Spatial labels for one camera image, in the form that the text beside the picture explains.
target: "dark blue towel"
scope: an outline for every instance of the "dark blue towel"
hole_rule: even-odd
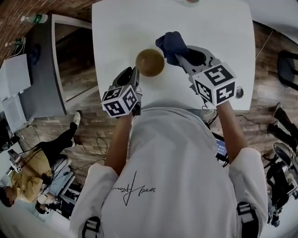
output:
[[[155,41],[158,48],[163,51],[164,57],[170,65],[180,66],[175,53],[187,55],[189,50],[179,32],[167,32]]]

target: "brick wall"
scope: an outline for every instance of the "brick wall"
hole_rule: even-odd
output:
[[[23,15],[49,11],[91,22],[91,5],[99,0],[4,0],[0,5],[0,65],[11,55],[13,46],[5,43],[23,37],[32,27],[23,24]]]

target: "wooden bowl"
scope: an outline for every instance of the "wooden bowl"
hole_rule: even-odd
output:
[[[163,71],[163,55],[154,49],[143,50],[136,57],[135,66],[139,69],[142,75],[146,77],[155,77]]]

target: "gray desk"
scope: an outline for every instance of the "gray desk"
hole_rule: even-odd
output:
[[[49,14],[45,23],[34,25],[27,33],[25,53],[32,86],[20,95],[27,119],[66,115],[68,108],[98,90],[98,86],[92,87],[65,100],[56,57],[55,23],[92,29],[91,23]],[[30,55],[38,48],[40,57],[34,62]]]

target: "round table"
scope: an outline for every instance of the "round table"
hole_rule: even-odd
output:
[[[231,105],[235,110],[249,110],[255,40],[250,9],[238,0],[200,0],[195,7],[185,6],[183,0],[103,0],[93,4],[93,47],[101,97],[120,72],[135,66],[140,51],[158,49],[155,40],[173,31],[182,35],[186,45],[206,48],[228,63],[237,76],[236,85],[244,89],[244,96],[231,99]],[[142,108],[201,109],[203,100],[190,86],[182,68],[165,62],[158,76],[140,75]]]

